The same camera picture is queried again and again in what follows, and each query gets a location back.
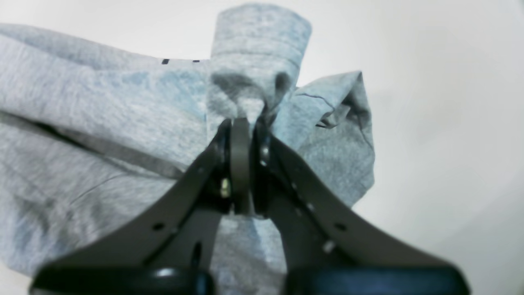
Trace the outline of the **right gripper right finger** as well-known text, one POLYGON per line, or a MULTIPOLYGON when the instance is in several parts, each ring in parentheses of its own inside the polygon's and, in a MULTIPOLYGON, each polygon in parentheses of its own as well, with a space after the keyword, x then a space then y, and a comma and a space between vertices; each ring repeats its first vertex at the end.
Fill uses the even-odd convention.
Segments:
POLYGON ((458 268, 365 221, 258 122, 251 144, 255 212, 280 233, 285 295, 469 295, 458 268))

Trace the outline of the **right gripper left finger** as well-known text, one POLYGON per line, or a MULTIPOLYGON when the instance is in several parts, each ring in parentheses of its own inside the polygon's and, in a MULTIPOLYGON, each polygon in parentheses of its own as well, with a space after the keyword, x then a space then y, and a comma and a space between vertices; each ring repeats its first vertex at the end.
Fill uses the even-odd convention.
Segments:
POLYGON ((226 119, 149 209, 39 269, 31 295, 215 295, 209 272, 221 217, 248 210, 250 127, 226 119))

